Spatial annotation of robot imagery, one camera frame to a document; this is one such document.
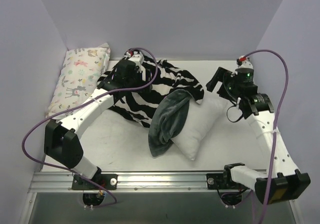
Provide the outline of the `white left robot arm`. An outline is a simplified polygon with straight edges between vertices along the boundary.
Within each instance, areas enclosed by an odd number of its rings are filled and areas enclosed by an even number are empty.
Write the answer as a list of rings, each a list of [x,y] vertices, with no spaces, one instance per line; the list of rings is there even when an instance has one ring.
[[[112,107],[127,92],[149,92],[153,74],[143,67],[144,57],[134,54],[120,60],[109,74],[102,76],[97,88],[85,101],[85,106],[68,117],[45,127],[44,153],[63,166],[82,175],[89,189],[97,189],[101,177],[98,167],[85,156],[80,138],[87,128],[108,108]]]

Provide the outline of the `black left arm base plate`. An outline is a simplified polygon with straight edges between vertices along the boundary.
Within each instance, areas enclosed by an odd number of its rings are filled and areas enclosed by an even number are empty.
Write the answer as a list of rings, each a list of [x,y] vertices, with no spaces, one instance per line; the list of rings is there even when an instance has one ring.
[[[100,174],[93,182],[99,184],[107,190],[115,190],[118,182],[118,175],[115,173]],[[98,187],[87,180],[81,178],[80,175],[74,175],[72,181],[72,190],[98,190]]]

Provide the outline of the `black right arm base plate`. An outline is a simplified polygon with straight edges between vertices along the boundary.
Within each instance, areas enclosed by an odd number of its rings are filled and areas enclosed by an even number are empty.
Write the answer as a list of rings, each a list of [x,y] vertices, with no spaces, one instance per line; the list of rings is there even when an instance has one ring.
[[[206,174],[207,189],[209,190],[239,190],[242,186],[235,182],[226,181],[222,173]]]

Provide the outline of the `white pillow insert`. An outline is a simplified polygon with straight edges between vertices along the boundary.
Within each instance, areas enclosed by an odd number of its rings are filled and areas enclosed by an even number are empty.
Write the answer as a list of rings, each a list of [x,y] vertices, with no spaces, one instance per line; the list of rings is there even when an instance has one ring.
[[[227,101],[215,95],[205,96],[201,104],[197,104],[193,99],[189,101],[184,126],[180,133],[171,139],[187,159],[191,161],[196,159],[201,141],[226,107]]]

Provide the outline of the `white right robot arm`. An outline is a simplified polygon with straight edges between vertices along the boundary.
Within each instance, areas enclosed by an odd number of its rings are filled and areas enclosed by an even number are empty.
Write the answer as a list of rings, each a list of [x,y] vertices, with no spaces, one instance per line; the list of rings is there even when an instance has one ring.
[[[273,161],[266,174],[248,168],[243,163],[225,165],[223,175],[215,181],[217,189],[247,187],[260,202],[297,199],[310,185],[308,173],[301,173],[292,160],[278,128],[273,126],[276,113],[267,94],[259,93],[254,84],[254,70],[238,68],[234,72],[219,67],[206,84],[212,92],[218,82],[217,94],[229,100],[241,111],[241,118],[252,128],[264,156]]]

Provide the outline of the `zebra pillowcase with grey lining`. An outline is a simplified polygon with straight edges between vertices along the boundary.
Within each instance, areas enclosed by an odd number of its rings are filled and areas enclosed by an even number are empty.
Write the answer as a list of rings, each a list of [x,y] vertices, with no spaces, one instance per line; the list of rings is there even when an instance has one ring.
[[[205,95],[198,79],[189,71],[166,60],[157,63],[145,57],[142,65],[157,71],[149,93],[129,92],[110,110],[124,119],[148,128],[148,146],[153,157],[163,155],[172,146],[187,120],[190,100],[201,104]]]

